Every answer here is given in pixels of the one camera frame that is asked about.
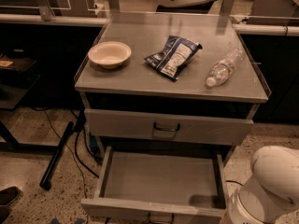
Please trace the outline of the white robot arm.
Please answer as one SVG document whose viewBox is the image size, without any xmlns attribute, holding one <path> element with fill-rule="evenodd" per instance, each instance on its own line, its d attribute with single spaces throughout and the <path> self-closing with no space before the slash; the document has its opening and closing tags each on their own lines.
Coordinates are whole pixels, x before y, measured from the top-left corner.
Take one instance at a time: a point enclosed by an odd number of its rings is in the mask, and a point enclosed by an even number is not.
<svg viewBox="0 0 299 224">
<path fill-rule="evenodd" d="M 250 161 L 251 177 L 230 197 L 220 224 L 275 224 L 299 209 L 299 150 L 259 148 Z"/>
</svg>

